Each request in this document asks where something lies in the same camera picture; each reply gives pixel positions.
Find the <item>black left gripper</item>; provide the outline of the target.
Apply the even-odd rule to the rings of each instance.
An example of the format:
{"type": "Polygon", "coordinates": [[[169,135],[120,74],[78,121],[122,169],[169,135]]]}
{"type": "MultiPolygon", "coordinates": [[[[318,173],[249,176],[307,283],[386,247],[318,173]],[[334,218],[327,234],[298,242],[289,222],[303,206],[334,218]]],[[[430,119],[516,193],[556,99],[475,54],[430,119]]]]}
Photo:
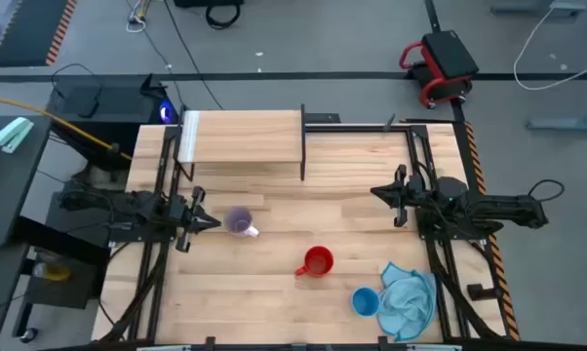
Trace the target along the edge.
{"type": "Polygon", "coordinates": [[[202,207],[205,196],[206,191],[200,186],[195,186],[192,190],[189,206],[186,205],[187,200],[181,195],[176,194],[170,198],[169,218],[175,227],[182,229],[182,233],[176,239],[177,251],[182,253],[189,251],[191,234],[198,234],[221,226],[220,221],[208,214],[202,207]]]}

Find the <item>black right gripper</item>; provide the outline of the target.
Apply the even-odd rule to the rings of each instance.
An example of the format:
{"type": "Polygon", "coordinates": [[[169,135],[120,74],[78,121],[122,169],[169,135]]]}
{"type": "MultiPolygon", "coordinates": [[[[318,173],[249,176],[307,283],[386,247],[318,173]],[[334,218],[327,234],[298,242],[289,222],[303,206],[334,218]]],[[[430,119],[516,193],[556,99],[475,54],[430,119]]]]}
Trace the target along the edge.
{"type": "Polygon", "coordinates": [[[396,208],[395,227],[403,227],[408,221],[406,207],[421,207],[425,194],[424,178],[419,171],[407,175],[407,166],[401,164],[394,182],[371,188],[371,193],[389,207],[396,208]]]}

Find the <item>purple and white mug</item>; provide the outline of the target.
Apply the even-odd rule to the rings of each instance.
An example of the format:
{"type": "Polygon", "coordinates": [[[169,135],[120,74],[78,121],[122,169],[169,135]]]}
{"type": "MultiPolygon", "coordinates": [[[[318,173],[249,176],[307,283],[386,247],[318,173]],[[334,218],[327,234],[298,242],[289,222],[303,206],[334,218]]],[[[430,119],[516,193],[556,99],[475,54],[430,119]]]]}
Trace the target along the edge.
{"type": "Polygon", "coordinates": [[[254,227],[254,218],[247,208],[232,208],[224,219],[226,230],[237,237],[253,237],[259,235],[254,227]]]}

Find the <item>red plastic mug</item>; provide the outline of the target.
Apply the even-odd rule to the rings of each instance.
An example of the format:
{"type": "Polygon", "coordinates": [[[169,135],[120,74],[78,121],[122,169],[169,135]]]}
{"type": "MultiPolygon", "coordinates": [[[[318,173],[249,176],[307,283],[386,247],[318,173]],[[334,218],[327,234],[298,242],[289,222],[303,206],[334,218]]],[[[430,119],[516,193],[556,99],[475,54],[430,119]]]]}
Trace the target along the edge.
{"type": "Polygon", "coordinates": [[[310,248],[305,256],[303,265],[294,272],[296,277],[308,275],[320,278],[327,275],[333,268],[333,254],[324,246],[310,248]]]}

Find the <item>blue plastic cup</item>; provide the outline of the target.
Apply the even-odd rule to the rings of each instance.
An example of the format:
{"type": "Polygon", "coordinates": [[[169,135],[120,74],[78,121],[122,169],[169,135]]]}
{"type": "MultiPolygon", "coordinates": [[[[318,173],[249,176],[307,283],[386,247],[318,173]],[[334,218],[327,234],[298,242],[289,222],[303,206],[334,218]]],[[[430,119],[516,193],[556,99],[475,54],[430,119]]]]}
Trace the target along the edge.
{"type": "Polygon", "coordinates": [[[379,305],[378,293],[369,287],[360,287],[352,293],[351,306],[354,312],[361,317],[376,315],[379,305]]]}

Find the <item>wooden shelf with black posts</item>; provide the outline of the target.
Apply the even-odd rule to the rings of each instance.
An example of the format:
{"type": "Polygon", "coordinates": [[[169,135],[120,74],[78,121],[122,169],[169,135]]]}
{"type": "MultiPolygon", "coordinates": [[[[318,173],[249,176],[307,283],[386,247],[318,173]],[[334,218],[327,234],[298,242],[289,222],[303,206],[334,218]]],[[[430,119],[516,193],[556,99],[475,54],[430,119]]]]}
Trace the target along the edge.
{"type": "Polygon", "coordinates": [[[181,164],[298,163],[306,168],[305,107],[298,110],[189,110],[182,114],[181,164]]]}

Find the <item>black computer tower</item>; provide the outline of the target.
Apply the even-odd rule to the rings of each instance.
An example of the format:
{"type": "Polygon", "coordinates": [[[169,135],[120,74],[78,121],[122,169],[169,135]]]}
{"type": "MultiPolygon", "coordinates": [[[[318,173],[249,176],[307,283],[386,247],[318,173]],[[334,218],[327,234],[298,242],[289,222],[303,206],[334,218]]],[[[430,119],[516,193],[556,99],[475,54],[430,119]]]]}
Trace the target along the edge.
{"type": "Polygon", "coordinates": [[[47,111],[112,146],[110,150],[60,124],[53,131],[88,163],[105,171],[131,165],[143,125],[175,124],[177,110],[160,80],[149,75],[110,77],[60,76],[54,82],[47,111]]]}

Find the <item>red and black rolling stool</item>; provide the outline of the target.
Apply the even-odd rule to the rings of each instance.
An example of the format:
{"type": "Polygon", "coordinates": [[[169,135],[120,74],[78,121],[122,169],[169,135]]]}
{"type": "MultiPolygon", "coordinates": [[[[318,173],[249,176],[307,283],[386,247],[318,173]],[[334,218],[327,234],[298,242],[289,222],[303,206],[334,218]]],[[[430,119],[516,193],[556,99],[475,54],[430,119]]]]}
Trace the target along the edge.
{"type": "Polygon", "coordinates": [[[418,100],[428,109],[455,98],[464,102],[479,72],[479,66],[453,30],[428,33],[409,44],[399,65],[419,83],[418,100]]]}

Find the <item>orange black hazard strip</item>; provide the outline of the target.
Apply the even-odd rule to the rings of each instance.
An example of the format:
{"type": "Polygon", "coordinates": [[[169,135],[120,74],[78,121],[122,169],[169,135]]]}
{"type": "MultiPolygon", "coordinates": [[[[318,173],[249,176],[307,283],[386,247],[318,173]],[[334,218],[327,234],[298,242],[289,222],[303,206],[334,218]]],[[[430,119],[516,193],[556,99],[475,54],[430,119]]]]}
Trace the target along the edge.
{"type": "MultiPolygon", "coordinates": [[[[481,164],[479,160],[478,150],[476,141],[473,135],[473,129],[469,122],[465,123],[465,129],[467,133],[467,139],[470,148],[471,159],[474,167],[477,188],[478,191],[486,195],[487,190],[484,181],[484,175],[481,170],[481,164]]],[[[492,278],[495,285],[501,290],[501,297],[498,299],[500,304],[500,313],[504,322],[504,327],[507,331],[508,336],[515,340],[520,340],[519,328],[516,322],[514,308],[512,305],[512,299],[509,293],[509,288],[505,280],[505,274],[503,269],[503,261],[501,252],[497,245],[497,238],[494,234],[489,235],[487,238],[487,246],[491,251],[492,256],[492,278]]]]}

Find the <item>yellow bottle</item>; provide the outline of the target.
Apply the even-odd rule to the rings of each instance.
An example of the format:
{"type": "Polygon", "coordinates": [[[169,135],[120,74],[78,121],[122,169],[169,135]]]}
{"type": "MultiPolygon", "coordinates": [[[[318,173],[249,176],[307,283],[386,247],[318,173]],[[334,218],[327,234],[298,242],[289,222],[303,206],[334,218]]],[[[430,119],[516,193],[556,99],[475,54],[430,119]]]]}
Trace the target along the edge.
{"type": "Polygon", "coordinates": [[[32,273],[35,277],[55,282],[68,281],[71,276],[71,271],[69,268],[46,262],[36,263],[32,273]]]}

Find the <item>grey table foot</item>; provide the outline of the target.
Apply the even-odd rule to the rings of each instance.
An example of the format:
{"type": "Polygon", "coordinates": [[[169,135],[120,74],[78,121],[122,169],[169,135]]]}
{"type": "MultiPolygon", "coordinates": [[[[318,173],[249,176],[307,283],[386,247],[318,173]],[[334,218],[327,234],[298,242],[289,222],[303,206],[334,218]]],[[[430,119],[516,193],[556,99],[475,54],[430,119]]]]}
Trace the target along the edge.
{"type": "Polygon", "coordinates": [[[587,132],[587,115],[583,117],[532,118],[526,127],[529,130],[558,132],[587,132]]]}

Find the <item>black side desk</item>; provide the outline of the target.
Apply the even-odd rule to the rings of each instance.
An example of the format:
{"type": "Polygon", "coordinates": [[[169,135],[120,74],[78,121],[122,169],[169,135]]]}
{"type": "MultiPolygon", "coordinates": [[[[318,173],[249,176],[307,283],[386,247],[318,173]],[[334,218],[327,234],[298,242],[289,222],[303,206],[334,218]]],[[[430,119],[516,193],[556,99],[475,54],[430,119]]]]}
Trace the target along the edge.
{"type": "MultiPolygon", "coordinates": [[[[0,116],[0,130],[18,117],[0,116]]],[[[0,148],[0,247],[12,236],[33,176],[37,170],[51,127],[45,116],[25,116],[34,127],[12,154],[0,148]]]]}

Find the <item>mint green stapler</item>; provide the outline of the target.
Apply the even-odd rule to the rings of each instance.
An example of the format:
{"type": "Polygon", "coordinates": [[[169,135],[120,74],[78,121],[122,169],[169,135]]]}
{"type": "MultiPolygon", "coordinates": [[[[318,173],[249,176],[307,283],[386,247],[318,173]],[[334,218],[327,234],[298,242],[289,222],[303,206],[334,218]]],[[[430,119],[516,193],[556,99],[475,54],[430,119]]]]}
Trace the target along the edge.
{"type": "Polygon", "coordinates": [[[27,118],[18,117],[0,130],[0,148],[3,152],[12,154],[20,146],[34,123],[27,118]]]}

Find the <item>black floor mat orange edge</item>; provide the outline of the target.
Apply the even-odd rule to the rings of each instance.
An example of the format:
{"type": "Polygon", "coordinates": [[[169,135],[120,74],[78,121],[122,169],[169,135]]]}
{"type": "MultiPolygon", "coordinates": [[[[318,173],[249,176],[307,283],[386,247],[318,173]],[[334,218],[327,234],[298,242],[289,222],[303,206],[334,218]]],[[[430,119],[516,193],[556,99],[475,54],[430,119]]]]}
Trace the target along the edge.
{"type": "Polygon", "coordinates": [[[77,0],[18,0],[0,36],[0,67],[54,64],[76,7],[77,0]]]}

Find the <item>black aluminium table frame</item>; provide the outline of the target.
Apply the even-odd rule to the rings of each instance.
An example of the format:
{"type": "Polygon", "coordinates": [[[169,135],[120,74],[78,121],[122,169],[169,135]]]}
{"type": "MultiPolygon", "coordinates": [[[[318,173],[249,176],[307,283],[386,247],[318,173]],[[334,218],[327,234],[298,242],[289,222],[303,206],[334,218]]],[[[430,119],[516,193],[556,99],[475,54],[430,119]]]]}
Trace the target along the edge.
{"type": "Polygon", "coordinates": [[[379,125],[311,124],[306,129],[306,178],[299,180],[282,175],[268,181],[264,175],[237,180],[214,181],[205,169],[194,177],[208,191],[208,201],[217,205],[234,196],[254,199],[264,211],[269,195],[285,208],[307,204],[311,211],[329,210],[343,205],[349,210],[369,209],[361,219],[335,217],[313,219],[310,231],[331,236],[336,248],[352,246],[370,248],[387,245],[385,255],[368,260],[343,259],[327,281],[297,279],[286,262],[272,261],[268,268],[251,270],[234,262],[216,266],[210,272],[197,267],[196,254],[210,242],[198,237],[190,253],[168,251],[158,279],[148,298],[149,308],[139,322],[143,336],[110,341],[103,330],[94,332],[93,348],[98,351],[146,351],[184,349],[186,351],[224,349],[305,349],[324,344],[339,349],[381,349],[385,343],[380,333],[355,317],[340,324],[320,321],[311,313],[307,321],[283,319],[262,323],[261,335],[252,336],[245,323],[176,320],[179,311],[192,312],[206,304],[208,293],[221,293],[222,281],[232,279],[242,292],[300,292],[310,296],[346,293],[353,283],[372,282],[386,259],[414,268],[428,264],[425,244],[413,226],[398,229],[383,203],[371,195],[371,188],[395,166],[409,159],[408,142],[427,137],[433,161],[444,172],[466,181],[475,194],[486,190],[478,159],[473,130],[468,123],[398,124],[390,129],[379,125]]]}

